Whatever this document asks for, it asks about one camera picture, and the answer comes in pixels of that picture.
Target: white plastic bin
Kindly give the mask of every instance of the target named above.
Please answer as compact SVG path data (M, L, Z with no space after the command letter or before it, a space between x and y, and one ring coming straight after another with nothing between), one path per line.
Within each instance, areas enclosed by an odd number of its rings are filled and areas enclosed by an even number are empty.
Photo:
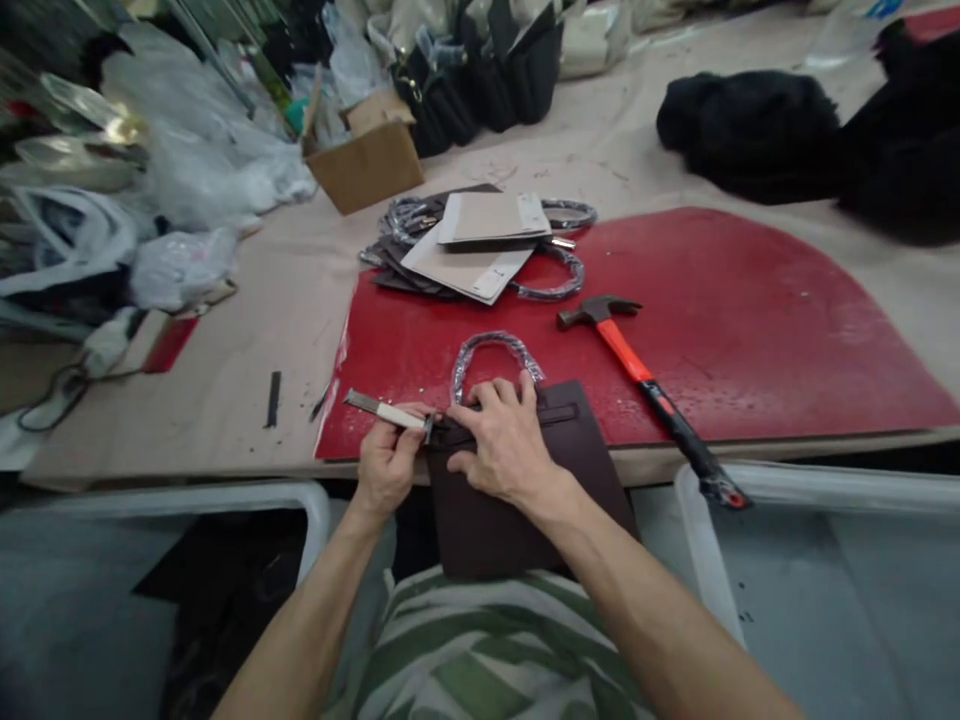
M58 496L0 513L0 716L149 717L160 708L177 607L131 589L212 513L299 509L307 531L298 583L347 503L310 480ZM386 603L395 526L361 584L333 692L362 667Z
M960 715L960 478L725 467L756 507L708 507L685 467L672 500L687 556L664 553L663 533L651 549L686 564L679 574L808 716Z

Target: red cutting mat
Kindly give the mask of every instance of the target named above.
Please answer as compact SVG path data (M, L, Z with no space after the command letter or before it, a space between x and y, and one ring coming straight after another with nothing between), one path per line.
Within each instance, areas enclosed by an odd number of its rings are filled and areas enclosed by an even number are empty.
M910 34L920 42L930 42L960 28L960 7L929 10L904 18Z
M507 330L539 361L547 383L583 383L610 445L668 442L595 330L556 329L558 310L615 294L645 307L623 334L708 440L810 437L960 424L960 410L883 312L825 255L734 215L683 208L602 223L578 239L583 292L561 303L507 291L493 307L433 302L360 276L334 371L316 456L355 458L372 422L341 403L349 388L391 402L449 404L461 343ZM534 257L518 279L565 279ZM467 387L515 378L502 348L481 348Z

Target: brown leather bag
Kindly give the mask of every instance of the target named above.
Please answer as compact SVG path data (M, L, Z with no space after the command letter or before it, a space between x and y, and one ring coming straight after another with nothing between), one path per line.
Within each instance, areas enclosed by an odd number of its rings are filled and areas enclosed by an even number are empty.
M636 538L633 512L580 383L539 387L537 417L553 461L573 473L587 494ZM519 510L474 490L462 473L447 470L455 452L476 449L470 431L445 418L434 428L426 451L444 573L494 578L563 568L560 553Z

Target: bag handle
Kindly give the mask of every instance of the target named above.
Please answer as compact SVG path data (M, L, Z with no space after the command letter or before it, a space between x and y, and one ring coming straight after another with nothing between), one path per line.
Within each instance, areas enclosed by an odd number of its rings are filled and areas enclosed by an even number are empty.
M533 359L527 346L523 344L516 335L511 335L503 330L494 330L492 332L479 333L469 338L460 346L460 352L457 355L456 362L453 363L453 376L450 388L450 402L456 405L463 404L463 380L467 375L467 368L470 367L470 361L473 360L474 351L481 345L505 345L533 378L533 382L539 385L543 382L543 370Z

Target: black handbag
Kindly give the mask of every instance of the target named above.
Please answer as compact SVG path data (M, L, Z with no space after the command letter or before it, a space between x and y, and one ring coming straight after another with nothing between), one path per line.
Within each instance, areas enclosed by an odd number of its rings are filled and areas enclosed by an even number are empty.
M414 57L416 53L419 53L419 49L391 65L390 75L393 77L397 94L410 107L413 115L415 124L410 128L410 135L417 155L428 158L449 150L452 141L444 131L437 113L425 102L423 82L428 73L423 71L419 63L422 61L425 66L426 59L422 53Z
M451 141L460 146L467 145L477 136L480 124L464 98L462 67L431 67L419 44L395 67L405 70L401 71L400 77L409 89L409 99L404 95L401 97L408 105L411 100L417 102L419 91L419 104L422 109L414 109L413 105L410 109L418 125L420 118L417 110L424 115L424 133L427 136L423 141L425 152L420 151L420 145L417 145L417 138L414 136L414 145L417 146L420 157L430 157L446 151Z
M465 12L470 0L461 5L457 39L467 53L466 96L485 126L501 133L517 124L517 108L504 77L503 66L493 53L481 48L477 23Z
M557 22L553 3L547 3L521 35L509 0L493 0L487 20L517 117L526 125L536 124L550 111L560 78L563 23Z

